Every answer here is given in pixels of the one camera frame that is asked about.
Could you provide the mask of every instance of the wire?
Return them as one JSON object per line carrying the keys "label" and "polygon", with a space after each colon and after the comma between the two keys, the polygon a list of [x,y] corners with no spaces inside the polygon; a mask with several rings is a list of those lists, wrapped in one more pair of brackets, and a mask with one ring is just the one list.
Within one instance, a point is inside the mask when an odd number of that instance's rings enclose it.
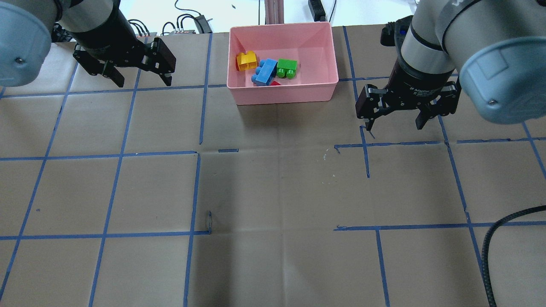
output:
{"label": "wire", "polygon": [[174,32],[176,32],[176,27],[174,26],[174,23],[172,23],[172,22],[170,22],[170,21],[167,21],[167,22],[163,25],[163,29],[161,30],[161,35],[167,33],[167,32],[165,32],[165,27],[166,27],[167,25],[173,26]]}
{"label": "wire", "polygon": [[178,3],[178,0],[176,0],[176,1],[174,2],[174,7],[175,7],[175,8],[177,8],[177,9],[179,9],[179,10],[181,10],[181,11],[194,11],[194,12],[196,12],[197,14],[199,14],[199,16],[202,16],[202,14],[201,14],[200,12],[196,11],[196,10],[181,9],[181,8],[177,7],[177,6],[176,6],[177,3]]}
{"label": "wire", "polygon": [[148,32],[148,35],[151,35],[151,34],[150,34],[150,30],[148,30],[148,27],[146,27],[146,25],[145,25],[142,21],[140,21],[140,20],[138,20],[138,19],[129,19],[128,21],[129,21],[129,22],[137,21],[137,22],[141,23],[142,26],[144,26],[144,29],[146,30],[146,32]]}
{"label": "wire", "polygon": [[334,6],[332,7],[332,13],[330,13],[330,19],[328,19],[328,22],[332,22],[332,16],[334,14],[334,11],[336,10],[336,4],[337,0],[334,0]]}
{"label": "wire", "polygon": [[138,23],[130,22],[129,24],[130,24],[131,26],[134,26],[134,27],[136,28],[136,30],[138,31],[138,35],[139,35],[139,36],[141,36],[141,37],[144,36],[144,35],[142,34],[142,32],[144,31],[144,29],[142,29],[142,27],[141,27]]}
{"label": "wire", "polygon": [[179,19],[180,19],[180,17],[182,17],[182,16],[191,16],[191,17],[193,17],[192,14],[182,14],[182,15],[178,16],[178,17],[176,18],[176,27],[177,27],[179,30],[180,30],[180,28],[184,29],[184,27],[182,26],[182,24],[179,23]]}
{"label": "wire", "polygon": [[525,209],[522,211],[518,211],[516,213],[512,213],[508,216],[503,217],[502,219],[496,221],[491,228],[487,231],[487,234],[485,235],[485,238],[483,239],[483,246],[482,246],[482,273],[483,273],[483,285],[485,287],[485,294],[487,294],[487,301],[489,302],[490,307],[497,307],[497,303],[495,302],[495,296],[493,295],[493,288],[491,286],[491,278],[489,276],[489,243],[491,243],[491,238],[493,237],[493,233],[497,228],[501,227],[503,224],[505,224],[508,221],[511,221],[517,217],[521,217],[527,214],[536,213],[540,211],[546,211],[546,205],[537,206],[529,209]]}
{"label": "wire", "polygon": [[203,26],[201,25],[201,23],[200,23],[195,17],[193,17],[192,15],[190,15],[190,16],[184,16],[184,17],[182,18],[182,20],[180,21],[180,26],[182,27],[182,29],[184,29],[184,27],[182,26],[182,23],[184,22],[184,19],[186,19],[186,18],[191,18],[191,19],[193,19],[193,20],[195,21],[195,23],[196,23],[197,25],[199,25],[199,27],[201,28],[201,33],[205,33],[205,30],[203,30]]}

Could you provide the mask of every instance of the pink plastic container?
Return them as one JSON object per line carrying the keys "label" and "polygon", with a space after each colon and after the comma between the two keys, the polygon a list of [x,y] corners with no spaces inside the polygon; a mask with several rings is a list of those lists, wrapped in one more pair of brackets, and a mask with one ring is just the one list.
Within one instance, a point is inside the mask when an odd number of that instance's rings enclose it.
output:
{"label": "pink plastic container", "polygon": [[[252,50],[258,62],[267,58],[298,61],[292,80],[275,77],[281,85],[256,86],[254,69],[237,71],[238,53]],[[238,105],[328,101],[339,77],[332,28],[328,22],[233,27],[229,31],[227,86]]]}

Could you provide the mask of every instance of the toy block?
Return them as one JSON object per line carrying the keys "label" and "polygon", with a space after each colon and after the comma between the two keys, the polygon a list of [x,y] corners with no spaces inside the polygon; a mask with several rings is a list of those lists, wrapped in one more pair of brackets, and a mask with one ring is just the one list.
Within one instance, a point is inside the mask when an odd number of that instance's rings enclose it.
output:
{"label": "toy block", "polygon": [[277,77],[292,79],[296,76],[298,62],[295,60],[287,60],[285,58],[278,59]]}
{"label": "toy block", "polygon": [[256,73],[252,75],[252,82],[257,86],[270,85],[277,73],[277,61],[268,58],[261,60],[259,67],[256,67]]}
{"label": "toy block", "polygon": [[254,51],[250,50],[246,54],[243,52],[237,55],[237,70],[243,71],[247,69],[254,69],[258,66],[258,60]]}

